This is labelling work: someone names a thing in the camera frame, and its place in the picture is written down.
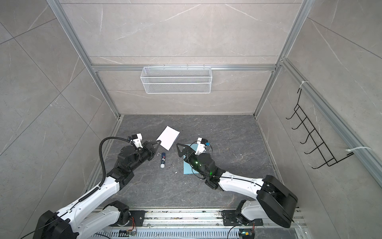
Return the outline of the white letter paper blue border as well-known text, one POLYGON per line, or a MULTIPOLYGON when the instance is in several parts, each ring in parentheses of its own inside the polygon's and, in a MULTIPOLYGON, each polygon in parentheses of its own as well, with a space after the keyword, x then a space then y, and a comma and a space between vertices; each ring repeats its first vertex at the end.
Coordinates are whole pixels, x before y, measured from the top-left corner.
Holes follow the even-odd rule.
POLYGON ((180 132, 166 126, 166 128, 163 130, 163 132, 159 135, 157 140, 161 141, 161 146, 165 148, 166 150, 170 150, 175 140, 178 138, 180 132))

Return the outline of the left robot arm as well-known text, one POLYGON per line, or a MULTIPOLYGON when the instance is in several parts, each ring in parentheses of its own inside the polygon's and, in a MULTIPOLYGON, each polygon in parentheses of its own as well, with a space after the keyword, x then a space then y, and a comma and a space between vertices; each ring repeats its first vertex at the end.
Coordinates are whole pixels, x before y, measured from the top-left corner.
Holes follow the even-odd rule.
POLYGON ((114 201, 101 212, 91 216, 100 204, 123 189, 133 178, 133 171, 157 153, 160 141, 135 143, 128 141, 117 156, 113 169, 103 168, 101 182, 66 207, 40 216, 33 233, 35 239, 87 239, 101 229, 115 223, 126 224, 130 218, 127 205, 114 201))

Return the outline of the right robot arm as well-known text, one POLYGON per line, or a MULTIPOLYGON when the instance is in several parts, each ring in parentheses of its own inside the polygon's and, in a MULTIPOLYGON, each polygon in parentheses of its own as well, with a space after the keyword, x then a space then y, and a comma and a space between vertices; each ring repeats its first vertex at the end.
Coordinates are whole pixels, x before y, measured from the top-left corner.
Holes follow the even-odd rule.
POLYGON ((177 143, 177 152, 184 162, 197 172, 205 184, 213 190, 234 192, 249 198, 239 203, 235 217, 247 225, 257 219, 270 219, 283 228, 290 228, 298 197, 272 175, 265 178, 248 178, 235 175, 216 166, 207 144, 198 142, 197 150, 186 144, 177 143))

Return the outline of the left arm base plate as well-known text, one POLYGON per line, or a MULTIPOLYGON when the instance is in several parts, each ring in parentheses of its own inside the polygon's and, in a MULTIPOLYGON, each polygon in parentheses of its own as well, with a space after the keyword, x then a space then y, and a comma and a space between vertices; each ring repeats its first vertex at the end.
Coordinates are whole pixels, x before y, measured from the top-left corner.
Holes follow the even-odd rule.
POLYGON ((146 214, 146 211, 144 210, 133 210, 133 211, 122 212, 116 224, 120 227, 132 227, 134 223, 135 226, 142 227, 145 214, 146 214))

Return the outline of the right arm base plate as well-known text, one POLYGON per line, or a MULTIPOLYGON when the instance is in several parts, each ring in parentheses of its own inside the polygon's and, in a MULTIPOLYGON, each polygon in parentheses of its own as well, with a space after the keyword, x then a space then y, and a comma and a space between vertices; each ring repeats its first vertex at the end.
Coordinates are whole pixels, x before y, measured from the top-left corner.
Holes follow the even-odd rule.
POLYGON ((249 221, 245 217, 236 214, 235 210, 223 210, 221 211, 224 226, 263 226, 262 219, 254 219, 249 221))

